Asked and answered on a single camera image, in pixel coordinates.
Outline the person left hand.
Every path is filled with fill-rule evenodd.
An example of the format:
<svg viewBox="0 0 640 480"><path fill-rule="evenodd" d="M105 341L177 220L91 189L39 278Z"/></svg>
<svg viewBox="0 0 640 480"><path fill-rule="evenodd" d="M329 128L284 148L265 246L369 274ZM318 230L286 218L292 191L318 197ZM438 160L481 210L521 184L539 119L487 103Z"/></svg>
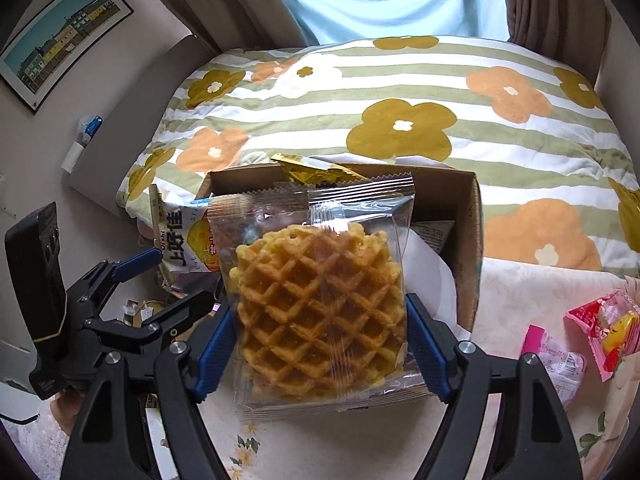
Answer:
<svg viewBox="0 0 640 480"><path fill-rule="evenodd" d="M62 390L50 403L50 411L64 434L70 436L80 412L84 395L73 389Z"/></svg>

